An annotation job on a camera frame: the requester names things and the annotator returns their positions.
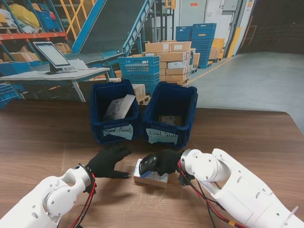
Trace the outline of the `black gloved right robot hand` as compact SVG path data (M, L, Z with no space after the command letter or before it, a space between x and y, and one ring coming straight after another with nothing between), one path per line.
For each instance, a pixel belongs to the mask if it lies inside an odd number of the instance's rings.
M181 152L165 149L155 153L157 162L157 173L162 176L164 174L172 174L178 169L178 163L181 158Z

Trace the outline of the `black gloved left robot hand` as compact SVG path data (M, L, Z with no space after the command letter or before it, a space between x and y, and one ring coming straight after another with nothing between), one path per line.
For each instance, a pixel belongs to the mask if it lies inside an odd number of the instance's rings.
M116 171L115 166L130 154L131 150L126 146L111 146L100 150L85 167L88 167L96 178L128 179L131 175L128 172Z

